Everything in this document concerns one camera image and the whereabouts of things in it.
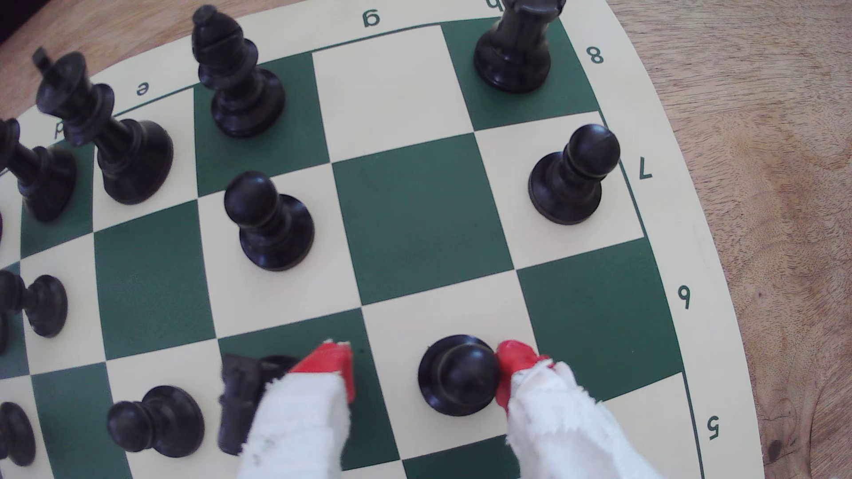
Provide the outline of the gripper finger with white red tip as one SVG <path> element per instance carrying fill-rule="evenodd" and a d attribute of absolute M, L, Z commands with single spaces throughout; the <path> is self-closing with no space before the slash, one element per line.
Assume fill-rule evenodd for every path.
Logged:
<path fill-rule="evenodd" d="M 495 399 L 520 478 L 659 478 L 567 363 L 517 340 L 501 342 L 495 355 Z"/>
<path fill-rule="evenodd" d="M 321 343 L 266 387 L 237 478 L 343 477 L 354 398 L 350 343 Z"/>

